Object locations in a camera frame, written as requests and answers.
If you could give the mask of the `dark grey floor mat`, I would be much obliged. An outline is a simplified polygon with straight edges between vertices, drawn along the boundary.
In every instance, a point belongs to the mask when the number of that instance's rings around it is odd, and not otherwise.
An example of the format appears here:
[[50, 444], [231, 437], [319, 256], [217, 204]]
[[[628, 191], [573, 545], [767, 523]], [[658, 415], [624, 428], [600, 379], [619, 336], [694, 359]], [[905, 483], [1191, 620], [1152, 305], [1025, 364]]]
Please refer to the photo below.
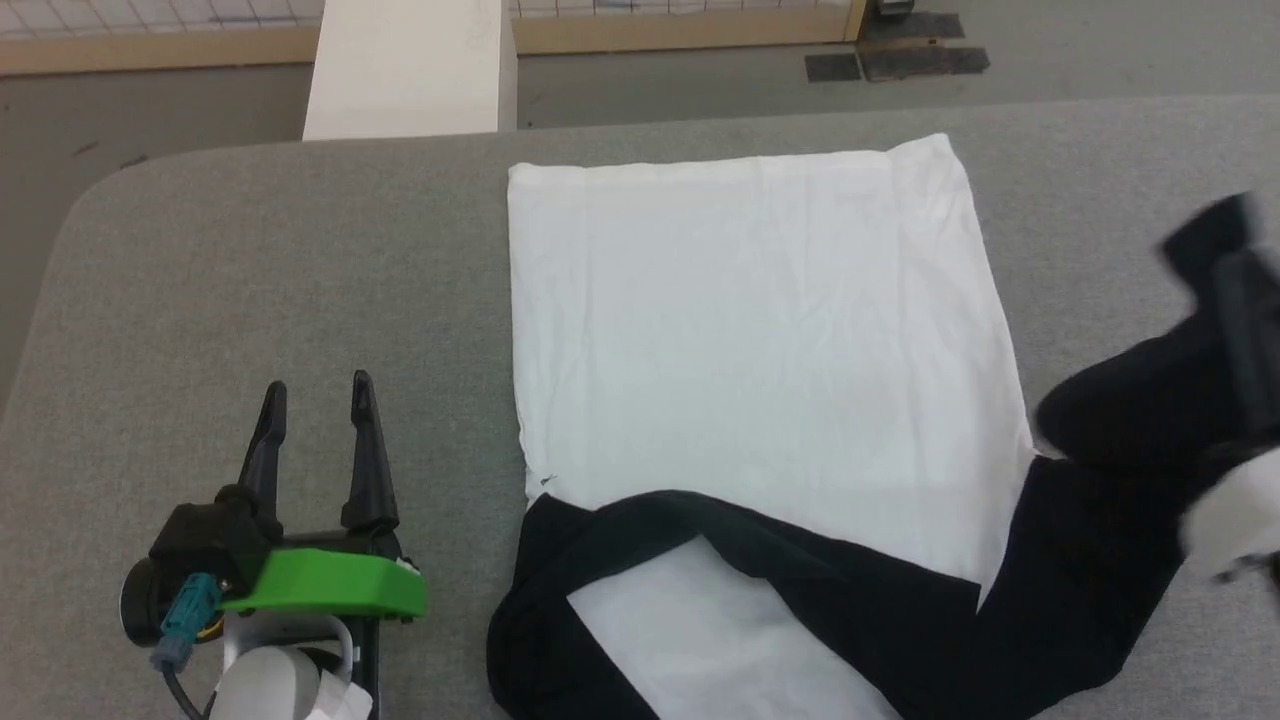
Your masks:
[[861, 27], [860, 41], [955, 40], [966, 33], [957, 13], [914, 12], [904, 15], [873, 14]]

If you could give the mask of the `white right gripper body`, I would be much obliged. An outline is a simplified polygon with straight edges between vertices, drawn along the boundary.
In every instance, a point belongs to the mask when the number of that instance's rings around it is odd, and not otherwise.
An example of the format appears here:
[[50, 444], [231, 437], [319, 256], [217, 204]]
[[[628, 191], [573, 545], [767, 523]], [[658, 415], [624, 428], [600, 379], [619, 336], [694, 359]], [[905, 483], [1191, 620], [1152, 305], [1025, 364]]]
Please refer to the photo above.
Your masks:
[[1260, 455], [1225, 473], [1181, 516], [1192, 571], [1233, 582], [1248, 571], [1280, 587], [1280, 455]]

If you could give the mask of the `long black floor mat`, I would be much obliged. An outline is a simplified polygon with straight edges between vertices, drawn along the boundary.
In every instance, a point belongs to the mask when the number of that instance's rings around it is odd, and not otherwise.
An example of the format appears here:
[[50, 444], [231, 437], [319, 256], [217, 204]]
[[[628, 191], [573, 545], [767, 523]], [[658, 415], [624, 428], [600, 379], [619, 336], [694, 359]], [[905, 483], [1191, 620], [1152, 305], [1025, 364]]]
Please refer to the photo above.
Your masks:
[[989, 68], [983, 47], [882, 47], [858, 51], [869, 82], [936, 76], [979, 76]]

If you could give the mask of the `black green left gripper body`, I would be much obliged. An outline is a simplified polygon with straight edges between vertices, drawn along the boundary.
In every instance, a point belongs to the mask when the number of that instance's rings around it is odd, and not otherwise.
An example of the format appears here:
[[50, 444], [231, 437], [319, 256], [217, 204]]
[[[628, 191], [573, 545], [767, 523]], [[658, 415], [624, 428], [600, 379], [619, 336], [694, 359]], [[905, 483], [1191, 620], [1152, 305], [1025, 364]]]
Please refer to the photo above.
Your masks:
[[165, 580], [211, 579], [223, 612], [320, 612], [415, 620], [426, 612], [424, 577], [390, 557], [389, 536], [288, 538], [255, 492], [223, 487], [210, 503], [180, 503], [150, 547]]

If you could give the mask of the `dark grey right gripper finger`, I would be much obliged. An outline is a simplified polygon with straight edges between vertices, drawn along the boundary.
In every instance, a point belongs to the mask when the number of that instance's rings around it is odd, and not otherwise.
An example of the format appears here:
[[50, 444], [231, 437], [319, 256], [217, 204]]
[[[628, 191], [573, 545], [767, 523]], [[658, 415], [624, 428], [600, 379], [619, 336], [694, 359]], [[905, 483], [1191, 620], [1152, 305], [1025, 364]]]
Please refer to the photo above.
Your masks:
[[1268, 434], [1268, 264], [1239, 250], [1213, 269], [1219, 315], [1236, 400], [1249, 436]]
[[1280, 268], [1268, 250], [1257, 252], [1260, 402], [1267, 436], [1280, 437]]

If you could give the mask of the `white square pillar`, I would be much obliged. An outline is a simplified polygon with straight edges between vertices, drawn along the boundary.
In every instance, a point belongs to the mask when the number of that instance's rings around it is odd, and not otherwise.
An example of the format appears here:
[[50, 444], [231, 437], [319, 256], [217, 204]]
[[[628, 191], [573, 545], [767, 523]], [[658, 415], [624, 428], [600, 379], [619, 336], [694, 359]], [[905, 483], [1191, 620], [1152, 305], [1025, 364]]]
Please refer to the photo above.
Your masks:
[[326, 0], [305, 141], [517, 128], [506, 0]]

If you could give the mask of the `white shirt with black sleeves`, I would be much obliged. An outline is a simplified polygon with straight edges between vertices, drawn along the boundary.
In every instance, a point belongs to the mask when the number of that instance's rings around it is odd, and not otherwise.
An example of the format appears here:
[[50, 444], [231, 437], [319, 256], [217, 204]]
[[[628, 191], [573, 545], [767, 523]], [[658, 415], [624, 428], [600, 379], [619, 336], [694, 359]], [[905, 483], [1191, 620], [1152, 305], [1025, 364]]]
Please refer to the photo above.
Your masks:
[[511, 720], [1032, 720], [1105, 685], [1247, 433], [1213, 269], [1029, 415], [966, 170], [895, 149], [509, 170]]

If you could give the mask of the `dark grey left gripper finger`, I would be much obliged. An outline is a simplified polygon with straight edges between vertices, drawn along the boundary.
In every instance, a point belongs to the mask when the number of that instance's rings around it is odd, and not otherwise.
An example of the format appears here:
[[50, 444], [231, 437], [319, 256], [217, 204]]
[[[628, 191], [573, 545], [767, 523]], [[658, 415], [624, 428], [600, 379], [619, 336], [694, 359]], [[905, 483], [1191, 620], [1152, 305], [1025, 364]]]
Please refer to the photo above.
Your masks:
[[287, 387], [284, 382], [271, 382], [239, 473], [239, 486], [255, 497], [260, 518], [276, 518], [279, 452], [285, 436]]
[[372, 378], [366, 370], [353, 374], [349, 419], [356, 433], [355, 452], [340, 524], [349, 532], [393, 532], [401, 521], [396, 488]]

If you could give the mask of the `small black floor mat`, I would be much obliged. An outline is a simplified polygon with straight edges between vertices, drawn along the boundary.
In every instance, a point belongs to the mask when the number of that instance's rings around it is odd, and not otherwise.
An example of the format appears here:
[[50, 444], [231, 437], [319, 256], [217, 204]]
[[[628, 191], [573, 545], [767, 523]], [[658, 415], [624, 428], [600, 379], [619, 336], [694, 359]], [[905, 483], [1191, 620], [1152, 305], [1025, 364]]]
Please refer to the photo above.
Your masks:
[[864, 79], [859, 54], [818, 53], [805, 55], [804, 69], [810, 85], [858, 82]]

